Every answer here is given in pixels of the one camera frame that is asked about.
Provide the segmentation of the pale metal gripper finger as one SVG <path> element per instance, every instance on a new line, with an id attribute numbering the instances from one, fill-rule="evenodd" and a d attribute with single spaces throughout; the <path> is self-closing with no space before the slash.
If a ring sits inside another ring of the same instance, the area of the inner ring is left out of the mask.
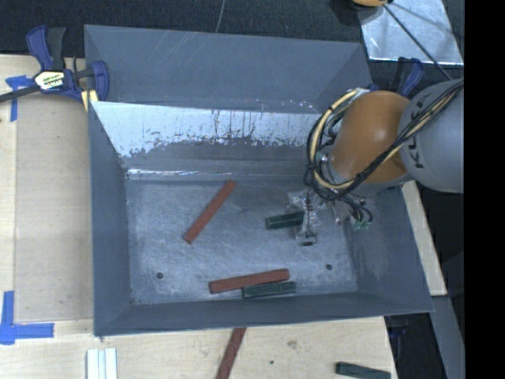
<path id="1" fill-rule="evenodd" d="M 299 212 L 310 212 L 312 210 L 309 190 L 298 190 L 288 193 L 289 205 Z"/>
<path id="2" fill-rule="evenodd" d="M 312 230 L 308 220 L 294 227 L 293 234 L 300 246 L 314 246 L 318 242 L 317 234 Z"/>

